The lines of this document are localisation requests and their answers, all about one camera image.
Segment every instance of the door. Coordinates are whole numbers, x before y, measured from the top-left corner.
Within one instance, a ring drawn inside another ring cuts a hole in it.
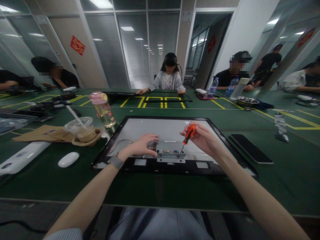
[[[94,57],[80,17],[50,18],[50,22],[83,85],[92,88],[107,87],[105,78],[97,66],[97,60]],[[74,37],[84,45],[83,52],[81,48],[76,51],[71,47],[71,41]]]
[[[210,27],[194,89],[205,89],[228,23],[229,17],[225,17]]]

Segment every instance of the wristwatch strap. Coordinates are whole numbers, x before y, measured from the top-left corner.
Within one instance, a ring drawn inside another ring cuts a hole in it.
[[[115,154],[108,160],[108,164],[110,163],[116,168],[118,168],[119,170],[122,168],[124,164],[124,162],[122,162],[119,158],[117,158]]]

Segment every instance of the red decoration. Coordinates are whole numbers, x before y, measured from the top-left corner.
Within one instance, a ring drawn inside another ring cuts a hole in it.
[[[213,49],[214,45],[216,45],[216,35],[213,35],[213,37],[211,38],[209,44],[208,44],[208,53],[211,52],[211,50]]]
[[[86,47],[82,42],[79,41],[75,36],[72,36],[70,46],[76,50],[81,56],[83,55],[84,48]]]
[[[315,28],[311,29],[303,38],[301,38],[298,48],[301,47],[306,41],[308,41],[312,37],[314,29]]]

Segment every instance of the plastic cup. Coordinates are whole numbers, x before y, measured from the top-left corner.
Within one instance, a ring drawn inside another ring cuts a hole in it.
[[[75,119],[64,125],[64,130],[75,135],[81,142],[87,143],[96,137],[92,117],[81,117],[80,121],[84,127]]]

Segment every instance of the orange screwdriver handle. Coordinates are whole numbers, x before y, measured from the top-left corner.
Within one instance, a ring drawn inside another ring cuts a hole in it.
[[[190,137],[192,137],[195,132],[196,132],[196,125],[190,125],[186,133],[186,138],[183,140],[184,145],[188,145],[188,141]]]

